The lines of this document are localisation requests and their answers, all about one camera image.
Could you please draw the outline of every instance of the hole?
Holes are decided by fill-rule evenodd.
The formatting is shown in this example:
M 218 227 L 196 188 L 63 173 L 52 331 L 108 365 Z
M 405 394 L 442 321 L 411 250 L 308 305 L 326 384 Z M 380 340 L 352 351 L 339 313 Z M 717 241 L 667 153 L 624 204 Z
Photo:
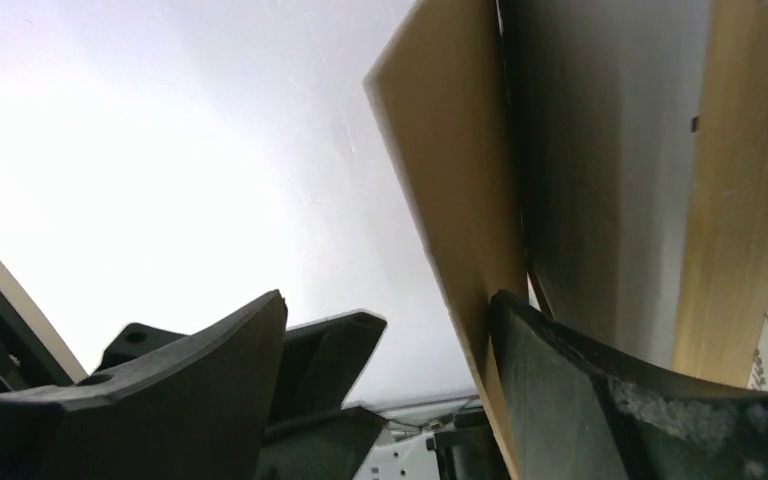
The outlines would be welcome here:
M 101 385 L 102 383 L 112 379 L 113 376 L 107 375 L 106 373 L 97 373 L 91 377 L 87 377 L 80 382 L 78 382 L 79 387 L 87 387 L 89 385 Z
M 145 339 L 145 332 L 131 332 L 125 336 L 125 341 L 128 343 L 143 343 Z

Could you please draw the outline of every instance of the brown panel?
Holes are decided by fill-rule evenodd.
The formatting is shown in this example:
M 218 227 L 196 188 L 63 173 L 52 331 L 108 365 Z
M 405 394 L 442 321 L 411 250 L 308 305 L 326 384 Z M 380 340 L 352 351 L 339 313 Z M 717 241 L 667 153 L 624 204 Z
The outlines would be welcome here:
M 499 59 L 494 2 L 424 0 L 367 83 L 496 439 L 516 478 L 486 325 L 490 296 L 497 290 L 523 297 L 528 292 Z
M 768 304 L 768 1 L 717 0 L 673 368 L 745 386 Z

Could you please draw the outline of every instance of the wooden board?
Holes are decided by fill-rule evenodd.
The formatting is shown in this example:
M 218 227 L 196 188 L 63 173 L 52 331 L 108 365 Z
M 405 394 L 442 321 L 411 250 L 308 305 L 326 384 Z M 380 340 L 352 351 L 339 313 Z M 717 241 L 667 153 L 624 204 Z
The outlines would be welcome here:
M 423 0 L 367 79 L 502 456 L 517 478 L 486 319 L 528 295 L 505 136 L 495 4 Z
M 716 0 L 673 368 L 745 386 L 768 305 L 768 0 Z

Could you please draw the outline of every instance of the black screw hole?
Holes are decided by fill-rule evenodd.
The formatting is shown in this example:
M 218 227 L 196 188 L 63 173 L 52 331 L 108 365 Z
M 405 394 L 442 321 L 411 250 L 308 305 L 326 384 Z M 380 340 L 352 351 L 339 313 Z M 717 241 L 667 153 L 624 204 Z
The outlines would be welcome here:
M 106 373 L 97 373 L 91 377 L 87 377 L 80 382 L 78 382 L 79 387 L 87 387 L 89 385 L 101 385 L 102 383 L 112 379 L 113 376 L 107 375 Z
M 143 343 L 145 339 L 145 332 L 131 332 L 125 336 L 125 341 L 128 343 Z

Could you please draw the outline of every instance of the metal plate with holes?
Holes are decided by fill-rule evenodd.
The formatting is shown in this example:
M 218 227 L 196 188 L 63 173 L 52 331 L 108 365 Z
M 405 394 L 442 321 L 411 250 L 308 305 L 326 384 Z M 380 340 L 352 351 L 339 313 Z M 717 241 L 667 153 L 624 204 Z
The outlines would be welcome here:
M 376 445 L 354 480 L 439 480 L 437 455 L 426 446 L 434 433 L 425 432 L 407 440 Z

